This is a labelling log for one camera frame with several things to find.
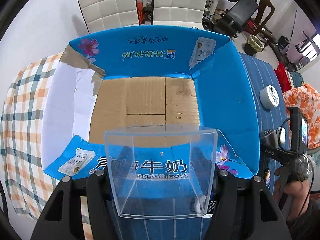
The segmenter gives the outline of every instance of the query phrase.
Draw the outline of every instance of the printed logo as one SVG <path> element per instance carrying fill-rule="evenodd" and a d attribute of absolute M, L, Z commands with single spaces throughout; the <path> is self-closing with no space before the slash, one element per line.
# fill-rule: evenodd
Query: printed logo
<path fill-rule="evenodd" d="M 175 58 L 176 57 L 176 51 L 173 49 L 168 49 L 167 50 L 167 59 L 168 58 Z"/>
<path fill-rule="evenodd" d="M 122 60 L 132 57 L 164 57 L 164 50 L 140 50 L 140 51 L 125 51 L 122 53 Z"/>
<path fill-rule="evenodd" d="M 270 87 L 269 91 L 270 91 L 271 96 L 274 98 L 276 96 L 276 93 L 274 92 L 273 88 Z"/>

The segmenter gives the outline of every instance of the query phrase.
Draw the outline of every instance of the clear plastic container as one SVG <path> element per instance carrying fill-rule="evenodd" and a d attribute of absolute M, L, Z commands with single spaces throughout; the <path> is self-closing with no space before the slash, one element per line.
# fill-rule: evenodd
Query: clear plastic container
<path fill-rule="evenodd" d="M 118 215 L 136 219 L 205 215 L 217 140 L 215 129 L 196 124 L 107 131 L 108 173 Z"/>

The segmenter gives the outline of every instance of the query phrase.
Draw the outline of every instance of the red cloth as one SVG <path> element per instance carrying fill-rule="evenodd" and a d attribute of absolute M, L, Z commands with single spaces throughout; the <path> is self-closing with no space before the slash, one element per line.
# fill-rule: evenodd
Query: red cloth
<path fill-rule="evenodd" d="M 137 2 L 137 10 L 138 10 L 138 18 L 139 18 L 139 23 L 142 24 L 145 15 L 143 13 L 143 4 L 142 2 Z"/>
<path fill-rule="evenodd" d="M 275 69 L 276 76 L 278 78 L 282 93 L 287 92 L 291 89 L 288 76 L 285 73 L 283 63 L 279 61 L 278 69 Z"/>
<path fill-rule="evenodd" d="M 243 26 L 243 30 L 250 34 L 254 34 L 254 31 L 256 30 L 256 26 L 253 23 L 252 19 L 247 21 L 247 23 Z"/>

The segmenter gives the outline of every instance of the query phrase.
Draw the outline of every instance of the plaid blanket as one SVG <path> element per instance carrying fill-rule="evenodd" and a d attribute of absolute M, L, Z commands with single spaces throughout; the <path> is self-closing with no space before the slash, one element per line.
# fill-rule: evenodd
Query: plaid blanket
<path fill-rule="evenodd" d="M 5 185 L 18 214 L 38 219 L 58 180 L 41 168 L 42 117 L 53 74 L 62 53 L 45 57 L 19 72 L 4 102 L 0 150 Z M 86 198 L 81 199 L 86 239 L 93 239 Z"/>

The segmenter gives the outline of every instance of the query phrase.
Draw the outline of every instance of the white chair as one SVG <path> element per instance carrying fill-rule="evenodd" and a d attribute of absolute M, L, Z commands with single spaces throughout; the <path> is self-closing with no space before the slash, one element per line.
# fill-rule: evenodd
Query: white chair
<path fill-rule="evenodd" d="M 89 33 L 139 25 L 136 0 L 78 0 Z"/>
<path fill-rule="evenodd" d="M 202 17 L 207 0 L 152 0 L 154 25 L 204 29 Z"/>

